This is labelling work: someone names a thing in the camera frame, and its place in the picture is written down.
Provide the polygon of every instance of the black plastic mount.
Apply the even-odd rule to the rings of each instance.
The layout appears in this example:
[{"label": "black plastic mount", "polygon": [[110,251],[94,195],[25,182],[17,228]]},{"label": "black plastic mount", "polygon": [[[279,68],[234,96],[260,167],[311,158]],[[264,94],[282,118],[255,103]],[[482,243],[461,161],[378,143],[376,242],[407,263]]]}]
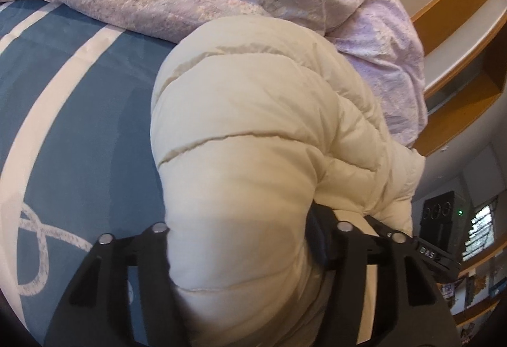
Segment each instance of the black plastic mount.
[{"label": "black plastic mount", "polygon": [[128,267],[137,266],[149,345],[190,347],[169,278],[167,232],[157,223],[135,237],[99,237],[65,290],[44,346],[143,346],[134,340],[128,302]]},{"label": "black plastic mount", "polygon": [[378,266],[373,336],[360,346],[461,346],[449,308],[422,261],[426,256],[411,240],[363,234],[316,203],[308,212],[306,238],[315,260],[336,270],[315,347],[356,346],[370,264]]},{"label": "black plastic mount", "polygon": [[453,283],[458,280],[461,264],[452,254],[423,240],[421,237],[412,238],[398,230],[389,228],[373,217],[366,216],[366,220],[381,237],[391,238],[396,233],[404,235],[405,239],[412,244],[412,248],[417,251],[421,261],[432,272],[437,283]]}]

